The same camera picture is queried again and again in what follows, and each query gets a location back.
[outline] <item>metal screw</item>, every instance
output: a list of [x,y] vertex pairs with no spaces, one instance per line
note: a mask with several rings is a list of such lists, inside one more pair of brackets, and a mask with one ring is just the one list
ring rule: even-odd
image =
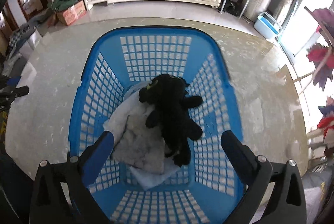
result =
[[264,157],[263,155],[258,156],[258,161],[259,162],[264,163],[266,160],[267,160],[266,157]]
[[72,156],[71,158],[70,158],[70,162],[71,163],[75,163],[75,162],[77,162],[79,160],[79,157],[78,156]]
[[46,160],[43,160],[43,161],[41,161],[41,162],[39,163],[39,165],[40,165],[41,167],[45,167],[45,166],[47,165],[47,161],[46,161]]
[[296,165],[296,162],[294,160],[289,160],[289,165],[291,165],[292,167],[294,167]]

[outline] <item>blue plastic container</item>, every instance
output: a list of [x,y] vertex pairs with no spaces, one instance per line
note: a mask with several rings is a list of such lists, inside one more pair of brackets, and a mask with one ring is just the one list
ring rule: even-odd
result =
[[134,84],[159,74],[183,77],[202,106],[190,116],[203,137],[189,140],[192,161],[163,184],[143,191],[128,167],[107,160],[89,190],[116,223],[222,223],[237,205],[243,185],[220,145],[231,129],[243,135],[237,101],[217,43],[184,27],[120,28],[91,49],[73,104],[70,155],[81,155],[103,132],[102,124]]
[[[268,19],[265,18],[267,16],[275,25],[277,25],[278,30],[274,27],[273,24],[269,22]],[[263,12],[258,16],[254,24],[254,28],[261,33],[261,35],[269,41],[275,39],[275,37],[281,35],[283,29],[281,25],[267,12]]]

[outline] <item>white cloth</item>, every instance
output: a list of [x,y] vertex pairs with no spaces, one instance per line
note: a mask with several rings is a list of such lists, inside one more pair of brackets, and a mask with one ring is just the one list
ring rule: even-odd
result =
[[148,129],[145,126],[153,110],[153,105],[139,101],[139,91],[136,91],[116,108],[103,127],[114,135],[113,159],[161,174],[164,171],[165,141],[159,127]]
[[125,133],[111,156],[133,167],[161,174],[164,171],[165,141],[160,127],[148,129],[145,126],[153,110],[154,107],[149,106],[144,114],[128,116]]
[[146,86],[146,82],[129,90],[125,100],[103,127],[114,135],[112,157],[131,165],[130,171],[138,183],[148,189],[161,184],[179,167],[172,159],[165,159],[165,142],[160,128],[148,129],[145,126],[146,118],[154,110],[154,106],[139,101],[139,89],[143,86]]
[[163,174],[157,175],[150,172],[146,172],[142,169],[130,167],[130,172],[136,178],[137,182],[146,191],[151,189],[168,179],[171,175],[175,174],[180,169],[179,166],[174,164],[173,157],[165,158]]
[[139,91],[136,91],[116,108],[109,120],[104,122],[103,128],[105,131],[112,132],[115,145],[118,144],[123,136],[128,116],[144,114],[146,107],[147,104],[139,101]]

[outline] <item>cardboard box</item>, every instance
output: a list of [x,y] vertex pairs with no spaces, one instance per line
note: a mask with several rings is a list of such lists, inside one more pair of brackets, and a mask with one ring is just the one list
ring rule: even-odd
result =
[[86,13],[85,4],[83,1],[74,4],[67,10],[57,13],[59,21],[66,26],[74,23],[79,17],[83,16]]

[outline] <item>stuffed animal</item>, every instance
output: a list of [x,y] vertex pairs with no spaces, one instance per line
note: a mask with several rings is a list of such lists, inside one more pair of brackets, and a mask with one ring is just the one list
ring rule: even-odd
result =
[[140,102],[155,105],[155,110],[146,120],[146,126],[153,128],[160,124],[162,137],[171,150],[165,156],[170,157],[177,153],[173,160],[180,167],[191,161],[188,138],[196,141],[203,133],[188,113],[188,109],[200,106],[203,99],[201,96],[186,97],[187,86],[183,78],[162,74],[139,91]]

